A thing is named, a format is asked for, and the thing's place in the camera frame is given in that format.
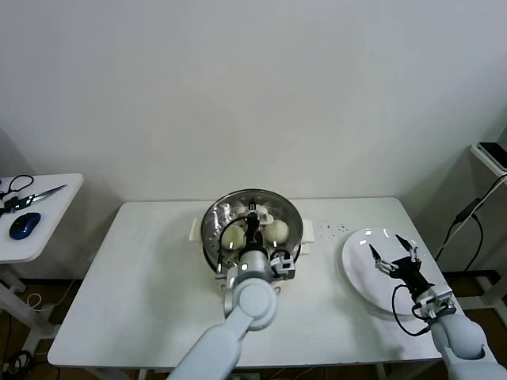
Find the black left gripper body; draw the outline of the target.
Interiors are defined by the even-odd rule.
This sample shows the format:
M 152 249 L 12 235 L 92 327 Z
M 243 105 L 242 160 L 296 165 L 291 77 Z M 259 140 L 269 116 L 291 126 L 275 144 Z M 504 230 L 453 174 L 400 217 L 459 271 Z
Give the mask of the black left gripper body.
M 246 223 L 246 250 L 262 250 L 263 237 L 259 230 L 259 222 L 248 221 Z

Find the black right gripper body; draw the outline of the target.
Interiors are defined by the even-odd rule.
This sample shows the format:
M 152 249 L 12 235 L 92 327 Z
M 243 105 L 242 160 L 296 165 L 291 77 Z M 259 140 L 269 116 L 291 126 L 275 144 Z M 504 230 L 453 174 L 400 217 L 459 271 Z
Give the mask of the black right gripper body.
M 409 256 L 406 256 L 394 261 L 392 264 L 395 269 L 390 272 L 390 277 L 403 281 L 411 295 L 421 295 L 433 286 L 421 274 L 421 261 L 419 259 L 412 260 Z

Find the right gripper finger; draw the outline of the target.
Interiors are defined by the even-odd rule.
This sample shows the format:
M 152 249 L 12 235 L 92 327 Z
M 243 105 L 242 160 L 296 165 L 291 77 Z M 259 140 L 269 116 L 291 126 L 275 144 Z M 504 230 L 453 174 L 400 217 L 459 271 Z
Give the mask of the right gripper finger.
M 375 261 L 375 267 L 381 271 L 382 273 L 386 274 L 386 275 L 390 275 L 392 272 L 394 272 L 396 270 L 396 265 L 389 262 L 389 261 L 386 261 L 384 260 L 380 254 L 377 252 L 377 250 L 371 245 L 369 244 L 369 249 L 371 250 L 372 252 L 372 257 Z
M 412 262 L 419 262 L 418 254 L 417 254 L 417 246 L 412 245 L 408 240 L 400 235 L 396 234 L 396 238 L 398 239 L 401 246 L 409 253 L 410 259 Z

